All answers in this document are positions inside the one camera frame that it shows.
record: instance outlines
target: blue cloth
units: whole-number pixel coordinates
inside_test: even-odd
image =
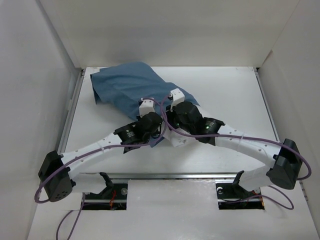
[[[90,77],[96,104],[111,103],[133,121],[136,121],[139,115],[141,98],[149,97],[161,102],[176,88],[184,93],[186,101],[199,105],[191,94],[172,82],[165,82],[143,62],[101,68],[100,72],[91,74]],[[164,102],[165,107],[170,104],[168,99]],[[155,111],[161,115],[158,106]]]

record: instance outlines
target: cable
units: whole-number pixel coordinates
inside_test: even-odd
[[[167,95],[163,100],[162,100],[162,105],[164,104],[164,101],[167,99],[169,95]],[[75,157],[74,159],[68,161],[66,164],[62,165],[61,167],[59,167],[57,170],[55,170],[53,173],[51,173],[43,182],[40,183],[38,189],[35,191],[35,194],[34,194],[34,201],[37,203],[37,204],[44,204],[44,203],[47,203],[49,202],[49,199],[46,199],[46,200],[40,200],[39,199],[39,196],[40,196],[40,193],[41,193],[41,190],[42,188],[55,176],[57,175],[58,173],[60,173],[63,169],[65,169],[67,166],[69,166],[70,164],[80,160],[80,159],[83,159],[85,157],[88,157],[92,154],[95,154],[95,153],[98,153],[100,151],[103,151],[104,149],[112,149],[112,148],[126,148],[126,147],[145,147],[145,146],[150,146],[151,144],[155,144],[157,143],[162,137],[163,135],[165,134],[167,130],[167,124],[164,124],[164,129],[163,129],[163,132],[160,134],[159,137],[157,137],[155,140],[153,141],[150,141],[148,143],[144,143],[144,144],[118,144],[118,145],[107,145],[107,146],[104,146],[104,147],[101,147],[101,148],[97,148],[95,150],[92,150],[90,152],[87,152],[85,154],[82,154],[80,156],[77,156]]]
[[[72,226],[72,228],[71,228],[71,231],[70,231],[70,233],[69,233],[69,236],[68,236],[68,238],[67,238],[66,240],[69,240],[69,239],[71,238],[71,235],[72,235],[72,233],[73,233],[74,230],[75,230],[75,227],[76,227],[76,225],[77,225],[78,219],[79,219],[80,214],[81,214],[81,211],[82,211],[82,209],[84,208],[84,205],[85,205],[85,199],[86,199],[86,195],[85,195],[84,193],[82,193],[81,206],[80,206],[78,215],[76,216],[76,219],[75,219],[75,221],[74,221],[74,223],[73,223],[73,226]],[[59,225],[58,225],[58,227],[57,227],[57,229],[56,229],[56,232],[55,232],[55,239],[56,239],[56,240],[59,240],[59,239],[58,239],[58,235],[59,235],[59,230],[60,230],[60,227],[61,227],[62,223],[63,223],[64,220],[65,220],[72,212],[74,212],[74,211],[75,211],[75,210],[69,211],[69,212],[62,218],[62,220],[61,220],[61,222],[59,223]]]
[[[293,202],[291,201],[291,199],[284,193],[282,192],[281,190],[279,190],[278,188],[274,187],[274,186],[268,186],[269,188],[272,188],[276,191],[278,191],[279,193],[281,193],[288,201],[289,203],[291,204],[291,206],[285,206],[283,205],[282,203],[274,200],[273,198],[269,197],[269,196],[266,196],[266,195],[262,195],[262,194],[257,194],[257,195],[254,195],[254,196],[249,196],[247,198],[243,198],[243,199],[239,199],[239,200],[236,200],[236,201],[230,201],[230,200],[224,200],[226,201],[227,204],[236,204],[236,203],[242,203],[246,200],[249,200],[249,199],[254,199],[254,198],[266,198],[266,199],[269,199],[270,201],[274,202],[275,204],[278,204],[279,206],[285,208],[285,209],[288,209],[288,210],[293,210],[295,208]]]
[[[252,140],[252,141],[259,141],[259,142],[265,142],[265,143],[270,143],[270,144],[274,144],[274,145],[278,145],[282,148],[285,148],[287,150],[289,150],[290,152],[292,152],[294,155],[296,155],[297,157],[300,158],[300,160],[305,164],[306,168],[308,169],[308,173],[306,176],[303,177],[299,177],[297,180],[304,180],[307,179],[311,176],[312,170],[311,167],[309,165],[309,163],[307,162],[307,160],[297,151],[293,150],[292,148],[284,145],[281,142],[277,142],[277,141],[273,141],[273,140],[269,140],[269,139],[265,139],[265,138],[260,138],[260,137],[251,137],[251,136],[239,136],[239,135],[231,135],[231,134],[205,134],[205,135],[191,135],[191,134],[185,134],[182,133],[178,130],[176,130],[173,126],[170,125],[170,123],[168,122],[167,119],[167,115],[164,111],[164,99],[162,100],[161,104],[160,104],[160,110],[161,110],[161,115],[163,118],[163,121],[165,122],[166,126],[171,129],[172,131],[185,136],[185,137],[190,137],[190,138],[235,138],[235,139],[245,139],[245,140]]]
[[[116,192],[116,190],[113,190],[113,191],[112,191],[112,198],[111,198],[111,200],[110,200],[110,202],[109,202],[109,204],[110,204],[110,210],[112,210],[112,207],[113,207],[113,205],[114,205],[114,200],[115,200],[116,196],[117,196],[117,192]]]
[[[148,142],[148,143],[144,143],[144,144],[124,144],[124,145],[108,145],[108,146],[105,146],[105,147],[102,147],[102,148],[98,148],[98,149],[95,149],[95,150],[92,150],[90,152],[87,152],[83,155],[80,155],[78,157],[75,157],[73,160],[67,162],[66,164],[64,164],[63,166],[59,167],[57,170],[55,170],[51,175],[49,175],[43,182],[40,183],[38,189],[36,190],[35,192],[35,195],[34,195],[34,201],[36,203],[39,203],[39,204],[43,204],[43,203],[47,203],[49,202],[49,199],[46,199],[46,200],[39,200],[39,195],[40,195],[40,192],[42,190],[42,188],[55,176],[57,175],[59,172],[61,172],[63,169],[65,169],[67,166],[69,166],[70,164],[82,159],[82,158],[85,158],[87,156],[90,156],[92,154],[95,154],[97,152],[100,152],[100,151],[103,151],[103,149],[111,149],[111,148],[125,148],[125,147],[145,147],[145,146],[149,146],[153,143],[157,143],[162,137],[163,135],[165,134],[165,131],[167,130],[167,127],[169,129],[171,129],[172,131],[182,135],[182,136],[185,136],[185,137],[191,137],[191,138],[221,138],[221,137],[226,137],[226,138],[237,138],[237,139],[245,139],[245,140],[252,140],[252,141],[260,141],[260,142],[266,142],[266,143],[270,143],[270,144],[274,144],[274,145],[278,145],[280,147],[283,147],[287,150],[289,150],[290,152],[292,152],[293,154],[295,154],[296,156],[298,156],[301,161],[306,165],[307,169],[308,169],[308,174],[304,177],[300,177],[298,178],[298,180],[304,180],[304,179],[307,179],[311,176],[311,173],[312,173],[312,170],[311,170],[311,167],[310,165],[308,164],[307,160],[300,154],[298,153],[297,151],[291,149],[290,147],[280,143],[280,142],[276,142],[276,141],[272,141],[272,140],[268,140],[268,139],[264,139],[264,138],[258,138],[258,137],[249,137],[249,136],[238,136],[238,135],[231,135],[231,134],[206,134],[206,135],[191,135],[191,134],[185,134],[185,133],[182,133],[182,132],[179,132],[178,130],[174,129],[168,122],[168,119],[167,119],[167,115],[164,111],[164,102],[165,100],[167,99],[169,95],[165,96],[163,98],[163,100],[161,101],[161,103],[157,102],[156,100],[154,100],[153,98],[144,98],[144,99],[149,99],[149,100],[152,100],[155,102],[155,104],[157,104],[158,106],[160,106],[160,111],[161,111],[161,115],[162,115],[162,118],[163,118],[163,121],[164,121],[164,129],[163,129],[163,132],[159,135],[159,137],[157,137],[154,141],[151,141],[151,142]],[[247,198],[244,198],[244,199],[240,199],[240,200],[237,200],[237,201],[233,201],[232,203],[240,203],[242,201],[246,201],[246,200],[249,200],[249,199],[252,199],[252,198],[260,198],[260,197],[264,197],[266,199],[269,199],[271,200],[272,202],[280,205],[281,207],[285,208],[285,209],[288,209],[288,210],[293,210],[294,209],[294,205],[292,203],[292,201],[290,200],[290,198],[284,194],[282,191],[280,191],[279,189],[273,187],[273,186],[268,186],[272,189],[275,189],[276,191],[278,191],[279,193],[281,193],[291,204],[291,207],[287,207],[281,203],[279,203],[278,201],[272,199],[271,197],[268,197],[268,196],[265,196],[265,195],[262,195],[262,194],[257,194],[257,195],[254,195],[254,196],[250,196],[250,197],[247,197]],[[79,209],[79,212],[78,212],[78,215],[75,219],[75,222],[72,226],[72,229],[70,231],[70,234],[68,236],[68,240],[70,239],[75,227],[76,227],[76,224],[78,222],[78,219],[79,219],[79,216],[80,216],[80,213],[84,207],[84,204],[85,204],[85,194],[83,193],[82,194],[82,203],[81,203],[81,207]],[[58,228],[57,228],[57,232],[56,232],[56,239],[58,240],[58,233],[59,233],[59,229],[63,223],[63,221],[67,218],[68,215],[70,215],[74,210],[71,210],[69,211],[64,217],[63,219],[61,220],[60,224],[58,225]]]

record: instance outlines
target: robotic arm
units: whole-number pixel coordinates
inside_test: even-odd
[[[247,137],[243,132],[228,126],[223,121],[203,117],[198,106],[185,101],[183,93],[178,88],[171,91],[170,99],[172,104],[166,109],[165,120],[173,127],[173,131],[190,133],[201,143],[229,148],[264,164],[251,171],[240,171],[234,179],[234,185],[246,191],[272,184],[284,189],[295,187],[302,165],[301,160],[295,154],[281,146],[243,139]],[[150,137],[166,135],[163,132],[164,129],[161,133],[162,124],[163,119],[155,113],[154,102],[144,100],[139,107],[138,121],[116,129],[107,137],[81,149],[62,154],[56,151],[48,153],[38,173],[42,183],[57,169],[79,158],[55,174],[44,185],[49,201],[57,202],[69,195],[79,184],[77,177],[89,166],[104,161],[106,158],[146,146]],[[233,135],[240,136],[240,138],[212,137],[212,135]],[[294,141],[286,139],[283,144],[298,152]],[[107,196],[112,191],[113,183],[106,173],[99,173],[99,179],[103,180],[105,185],[102,189],[98,189],[97,193]]]

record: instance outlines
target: purple cable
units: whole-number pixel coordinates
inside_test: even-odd
[[[295,208],[293,202],[291,201],[291,199],[284,193],[282,192],[281,190],[279,190],[278,188],[274,187],[274,186],[268,186],[269,188],[272,188],[276,191],[278,191],[279,193],[281,193],[288,201],[289,203],[291,204],[291,206],[285,206],[283,205],[282,203],[272,199],[271,197],[269,196],[266,196],[266,195],[262,195],[262,194],[259,194],[259,195],[254,195],[254,196],[249,196],[247,198],[243,198],[243,199],[239,199],[237,201],[226,201],[227,204],[236,204],[236,203],[242,203],[246,200],[249,200],[249,199],[254,199],[254,198],[260,198],[260,197],[263,197],[263,198],[266,198],[266,199],[269,199],[270,201],[274,202],[275,204],[278,204],[280,205],[281,207],[285,208],[285,209],[288,209],[288,210],[293,210]]]
[[[81,214],[81,211],[82,211],[82,209],[84,208],[84,205],[85,205],[85,198],[86,198],[86,195],[85,195],[84,193],[82,193],[81,206],[80,206],[78,215],[76,216],[76,219],[75,219],[75,221],[74,221],[74,223],[73,223],[72,229],[71,229],[71,231],[70,231],[70,233],[69,233],[69,236],[68,236],[68,238],[67,238],[66,240],[69,240],[69,239],[71,238],[71,235],[72,235],[72,233],[73,233],[74,230],[75,230],[75,227],[76,227],[76,225],[77,225],[78,219],[79,219],[80,214]],[[74,211],[76,211],[76,210],[71,210],[71,211],[69,211],[69,212],[62,218],[62,220],[61,220],[61,222],[59,223],[59,225],[58,225],[58,227],[57,227],[57,229],[56,229],[56,232],[55,232],[55,239],[56,239],[56,240],[59,240],[59,239],[58,239],[58,235],[59,235],[59,230],[60,230],[60,227],[61,227],[62,223],[63,223],[64,220],[65,220],[72,212],[74,212]]]
[[[162,100],[162,102],[160,104],[160,110],[161,110],[161,115],[162,115],[163,121],[165,122],[166,126],[169,129],[171,129],[172,131],[174,131],[174,132],[176,132],[176,133],[178,133],[178,134],[180,134],[182,136],[185,136],[185,137],[190,137],[190,138],[235,138],[235,139],[245,139],[245,140],[252,140],[252,141],[270,143],[270,144],[278,145],[278,146],[280,146],[282,148],[285,148],[285,149],[289,150],[290,152],[292,152],[293,154],[295,154],[297,157],[299,157],[301,159],[301,161],[305,164],[306,168],[308,169],[307,175],[303,176],[303,177],[299,177],[297,180],[304,180],[304,179],[307,179],[307,178],[309,178],[311,176],[312,170],[311,170],[311,167],[310,167],[309,163],[307,162],[307,160],[299,152],[293,150],[292,148],[284,145],[281,142],[277,142],[277,141],[273,141],[273,140],[269,140],[269,139],[265,139],[265,138],[259,138],[259,137],[239,136],[239,135],[231,135],[231,134],[205,134],[205,135],[185,134],[185,133],[179,132],[178,130],[174,129],[174,127],[171,126],[170,123],[168,122],[167,115],[164,112],[164,100]]]
[[[166,96],[163,100],[162,100],[162,105],[164,104],[164,101],[166,100],[168,96]],[[59,167],[57,170],[55,170],[53,173],[51,173],[43,182],[40,183],[38,189],[35,191],[35,194],[34,194],[34,201],[37,203],[37,204],[44,204],[44,203],[47,203],[49,202],[49,199],[46,199],[46,200],[39,200],[39,195],[41,193],[41,190],[42,188],[55,176],[57,175],[58,173],[60,173],[63,169],[65,169],[67,166],[69,166],[70,164],[80,160],[80,159],[83,159],[85,157],[88,157],[92,154],[95,154],[95,153],[98,153],[100,151],[103,151],[103,149],[112,149],[112,148],[126,148],[126,147],[145,147],[145,146],[149,146],[150,144],[155,144],[157,143],[162,137],[163,135],[165,134],[167,130],[167,124],[164,124],[164,129],[163,129],[163,132],[160,134],[160,136],[158,136],[155,140],[153,141],[150,141],[148,143],[144,143],[144,144],[118,144],[118,145],[109,145],[109,146],[104,146],[102,148],[98,148],[98,149],[95,149],[95,150],[92,150],[92,151],[89,151],[85,154],[82,154],[80,156],[77,156],[75,157],[74,159],[68,161],[66,164],[62,165],[61,167]]]

